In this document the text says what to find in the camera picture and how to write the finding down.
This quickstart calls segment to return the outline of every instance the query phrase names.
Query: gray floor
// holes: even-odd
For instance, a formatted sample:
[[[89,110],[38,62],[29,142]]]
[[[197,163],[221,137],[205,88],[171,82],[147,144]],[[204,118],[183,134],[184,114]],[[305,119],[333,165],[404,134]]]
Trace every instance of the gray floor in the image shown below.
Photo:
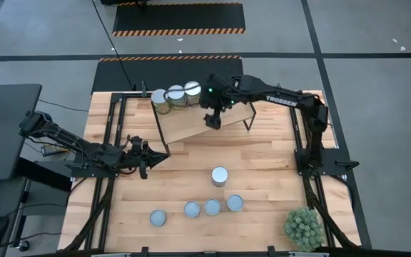
[[[121,54],[313,52],[299,0],[241,2],[247,26],[243,35],[128,37],[114,42]],[[325,53],[411,52],[411,0],[308,3]],[[116,7],[97,4],[110,29]],[[0,56],[112,53],[91,0],[6,0],[2,6]],[[361,163],[355,176],[372,246],[411,251],[411,59],[325,63],[350,155]],[[42,99],[87,109],[96,65],[97,61],[0,62],[0,84],[39,83]],[[246,74],[288,89],[323,89],[315,59],[243,59],[243,68]],[[49,112],[65,129],[83,133],[85,113],[42,103],[38,109]],[[22,154],[42,159],[29,147]],[[33,217],[25,234],[60,231],[61,224],[61,216]],[[29,253],[52,252],[57,243],[58,238],[37,238]]]

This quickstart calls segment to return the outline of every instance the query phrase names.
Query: potted plant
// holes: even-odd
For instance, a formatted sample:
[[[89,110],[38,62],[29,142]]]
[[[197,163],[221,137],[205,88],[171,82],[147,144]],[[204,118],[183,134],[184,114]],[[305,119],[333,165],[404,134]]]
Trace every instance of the potted plant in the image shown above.
[[[317,213],[307,207],[300,207],[288,214],[285,233],[299,251],[305,252],[320,247],[325,237]]]

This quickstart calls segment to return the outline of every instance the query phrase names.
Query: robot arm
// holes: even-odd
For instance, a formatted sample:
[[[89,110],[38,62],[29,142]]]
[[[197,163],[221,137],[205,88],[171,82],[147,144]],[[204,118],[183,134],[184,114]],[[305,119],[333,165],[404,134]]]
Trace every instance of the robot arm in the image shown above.
[[[147,178],[146,168],[153,168],[162,162],[168,155],[158,153],[148,147],[147,141],[135,136],[128,137],[128,142],[132,143],[131,150],[122,151],[122,148],[112,146],[109,143],[91,143],[87,140],[72,134],[55,124],[50,115],[36,111],[26,113],[26,118],[19,125],[20,135],[23,137],[41,138],[48,137],[60,143],[64,147],[82,155],[82,163],[71,168],[85,169],[88,166],[120,172],[121,169],[128,168],[130,173],[139,167],[142,179]]]
[[[210,75],[207,85],[201,89],[199,103],[203,108],[213,109],[213,115],[207,114],[204,118],[206,126],[219,129],[220,112],[239,102],[246,104],[260,100],[300,109],[310,132],[305,161],[313,168],[323,166],[321,139],[328,126],[328,108],[317,95],[269,86],[249,75],[235,76],[230,83]]]

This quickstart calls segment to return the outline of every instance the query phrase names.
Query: wooden board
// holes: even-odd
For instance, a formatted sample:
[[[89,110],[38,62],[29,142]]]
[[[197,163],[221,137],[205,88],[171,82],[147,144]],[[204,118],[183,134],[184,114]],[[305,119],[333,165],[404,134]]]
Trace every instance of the wooden board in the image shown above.
[[[103,140],[110,96],[93,95],[85,130],[89,141]],[[283,223],[289,211],[305,206],[305,194],[296,173],[289,109],[263,101],[254,105],[257,115],[250,131],[236,123],[185,138],[170,144],[172,156],[149,171],[147,180],[137,173],[119,177],[106,252],[139,252],[142,246],[155,252],[266,251],[271,245],[277,251],[295,250],[283,233]],[[150,103],[129,99],[126,106],[122,137],[139,135],[149,140],[153,150],[163,151]],[[324,133],[323,143],[335,145],[331,128]],[[216,166],[229,170],[222,188],[210,182]],[[71,195],[59,248],[71,242],[88,218],[93,186],[89,179]],[[323,179],[323,186],[331,216],[350,240],[359,243],[347,188],[329,178]],[[234,193],[245,201],[237,213],[225,206]],[[183,215],[187,201],[198,201],[202,208],[209,198],[222,203],[223,211],[217,216],[207,216],[203,210],[195,219]],[[156,209],[167,213],[166,224],[160,228],[149,221]]]
[[[213,128],[205,126],[204,117],[206,114],[213,115],[213,110],[197,106],[180,111],[171,110],[165,115],[159,114],[158,120],[163,131],[164,141],[173,143],[212,130]],[[252,116],[253,111],[250,105],[238,103],[231,110],[221,113],[221,127],[250,119]]]

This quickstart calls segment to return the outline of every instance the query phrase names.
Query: tin can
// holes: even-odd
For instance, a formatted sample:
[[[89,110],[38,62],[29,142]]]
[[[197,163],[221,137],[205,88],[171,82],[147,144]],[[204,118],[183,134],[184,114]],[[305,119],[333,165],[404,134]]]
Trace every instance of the tin can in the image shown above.
[[[168,89],[169,103],[174,110],[182,110],[186,106],[185,90],[180,85],[171,86]]]
[[[222,187],[228,180],[228,170],[223,167],[216,167],[212,171],[212,184],[216,187]]]
[[[217,199],[208,199],[204,204],[205,212],[210,216],[215,216],[220,213],[221,204]]]
[[[154,226],[162,226],[166,222],[166,213],[162,210],[155,210],[150,215],[150,223]]]
[[[239,195],[229,196],[226,202],[230,211],[240,211],[243,207],[243,199]]]
[[[201,207],[199,206],[199,203],[196,203],[195,201],[189,201],[188,203],[186,203],[183,212],[185,213],[185,216],[189,218],[196,218],[201,212]]]
[[[201,94],[201,86],[196,81],[190,81],[185,84],[186,103],[189,106],[199,103],[199,95]]]
[[[169,111],[171,111],[171,105],[164,98],[165,92],[166,90],[164,89],[156,89],[151,94],[151,101],[153,102],[153,105],[155,106],[156,112],[159,114],[167,114]]]

